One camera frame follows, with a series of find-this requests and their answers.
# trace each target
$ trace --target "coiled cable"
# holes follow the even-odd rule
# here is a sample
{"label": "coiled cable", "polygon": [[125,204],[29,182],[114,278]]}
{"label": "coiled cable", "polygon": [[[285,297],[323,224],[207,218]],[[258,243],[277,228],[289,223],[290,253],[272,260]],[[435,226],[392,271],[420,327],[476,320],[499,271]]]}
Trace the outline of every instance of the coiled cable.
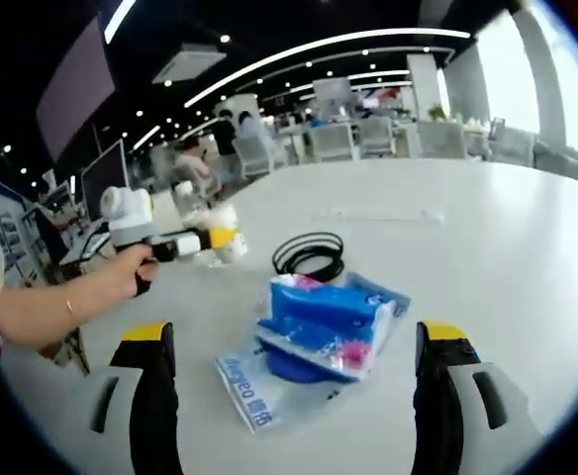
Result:
{"label": "coiled cable", "polygon": [[[333,233],[317,232],[292,237],[281,244],[271,257],[273,268],[278,274],[302,274],[319,282],[329,282],[344,270],[341,255],[344,243]],[[298,267],[314,257],[327,257],[331,262],[313,272],[298,271]]]}

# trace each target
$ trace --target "yellow tape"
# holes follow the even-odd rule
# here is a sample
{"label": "yellow tape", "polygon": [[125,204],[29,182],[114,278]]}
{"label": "yellow tape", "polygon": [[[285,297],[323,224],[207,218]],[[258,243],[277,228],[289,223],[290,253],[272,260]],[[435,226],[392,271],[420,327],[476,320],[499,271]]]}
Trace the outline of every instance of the yellow tape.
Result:
{"label": "yellow tape", "polygon": [[228,230],[227,228],[214,228],[210,230],[210,243],[212,249],[220,249],[229,244],[234,236],[237,235],[238,230]]}
{"label": "yellow tape", "polygon": [[122,335],[122,341],[160,341],[166,322],[140,325]]}
{"label": "yellow tape", "polygon": [[468,339],[467,335],[454,325],[438,324],[435,322],[422,322],[428,329],[428,339]]}

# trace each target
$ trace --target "potted plant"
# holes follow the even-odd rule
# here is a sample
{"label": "potted plant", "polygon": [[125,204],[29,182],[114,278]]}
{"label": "potted plant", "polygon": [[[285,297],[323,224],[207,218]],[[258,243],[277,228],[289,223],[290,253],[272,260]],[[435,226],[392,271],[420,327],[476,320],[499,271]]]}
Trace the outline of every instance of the potted plant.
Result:
{"label": "potted plant", "polygon": [[443,108],[440,107],[439,104],[430,107],[428,109],[428,114],[430,114],[430,117],[432,118],[433,121],[444,121],[447,119],[447,116],[445,115]]}

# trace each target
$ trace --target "white bottle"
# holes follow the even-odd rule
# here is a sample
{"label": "white bottle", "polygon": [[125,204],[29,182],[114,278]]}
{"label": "white bottle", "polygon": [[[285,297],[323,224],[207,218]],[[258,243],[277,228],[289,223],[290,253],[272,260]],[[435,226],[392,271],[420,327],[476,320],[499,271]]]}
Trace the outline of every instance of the white bottle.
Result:
{"label": "white bottle", "polygon": [[192,224],[208,209],[205,201],[194,191],[191,181],[184,181],[174,187],[174,204],[184,223]]}
{"label": "white bottle", "polygon": [[247,254],[247,243],[242,235],[237,210],[231,203],[224,203],[218,208],[206,212],[201,225],[207,230],[224,228],[237,232],[234,238],[225,246],[214,249],[222,263],[232,264]]}

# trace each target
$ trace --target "window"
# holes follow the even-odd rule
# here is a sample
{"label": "window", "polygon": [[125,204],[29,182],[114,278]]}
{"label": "window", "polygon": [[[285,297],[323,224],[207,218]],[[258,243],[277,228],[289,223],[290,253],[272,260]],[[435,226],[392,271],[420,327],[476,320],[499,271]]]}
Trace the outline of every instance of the window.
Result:
{"label": "window", "polygon": [[442,107],[445,115],[449,117],[449,94],[447,93],[447,83],[445,82],[445,74],[442,69],[436,72],[436,80],[438,81],[438,95],[440,96],[440,107]]}
{"label": "window", "polygon": [[478,36],[478,50],[492,118],[539,133],[535,81],[522,37],[505,11]]}
{"label": "window", "polygon": [[566,144],[578,151],[578,46],[545,4],[533,2],[530,12],[542,29],[557,71]]}

